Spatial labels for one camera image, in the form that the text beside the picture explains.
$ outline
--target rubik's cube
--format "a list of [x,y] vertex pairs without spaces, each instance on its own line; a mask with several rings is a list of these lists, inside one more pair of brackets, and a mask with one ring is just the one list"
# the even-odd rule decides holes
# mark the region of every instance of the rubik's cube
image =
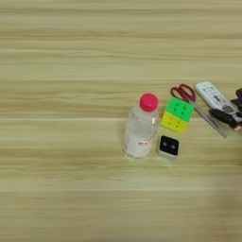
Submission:
[[194,106],[172,97],[165,109],[161,125],[178,133],[184,133],[193,114]]

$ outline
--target wooden table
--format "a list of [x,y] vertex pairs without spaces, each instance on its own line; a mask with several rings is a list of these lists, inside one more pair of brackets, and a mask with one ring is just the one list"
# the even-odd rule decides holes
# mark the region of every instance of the wooden table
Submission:
[[195,113],[174,164],[121,146],[144,92],[234,98],[241,26],[235,0],[2,0],[0,241],[241,242],[241,133]]

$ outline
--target pink bottle cap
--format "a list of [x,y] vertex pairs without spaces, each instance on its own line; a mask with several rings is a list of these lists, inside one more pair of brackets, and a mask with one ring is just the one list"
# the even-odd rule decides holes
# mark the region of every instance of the pink bottle cap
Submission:
[[146,112],[154,112],[159,104],[159,99],[154,94],[144,94],[140,98],[140,107]]

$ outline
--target water bottle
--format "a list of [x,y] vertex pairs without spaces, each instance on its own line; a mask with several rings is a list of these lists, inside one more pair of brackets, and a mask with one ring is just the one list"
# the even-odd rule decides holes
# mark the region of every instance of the water bottle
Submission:
[[123,145],[130,157],[144,158],[151,151],[159,128],[158,104],[156,95],[144,94],[140,98],[140,105],[130,112]]

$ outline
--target bottle label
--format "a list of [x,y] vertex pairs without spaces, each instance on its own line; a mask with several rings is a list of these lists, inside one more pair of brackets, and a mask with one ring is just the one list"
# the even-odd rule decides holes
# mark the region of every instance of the bottle label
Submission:
[[125,150],[133,157],[146,157],[152,148],[154,137],[140,138],[133,133],[125,134]]

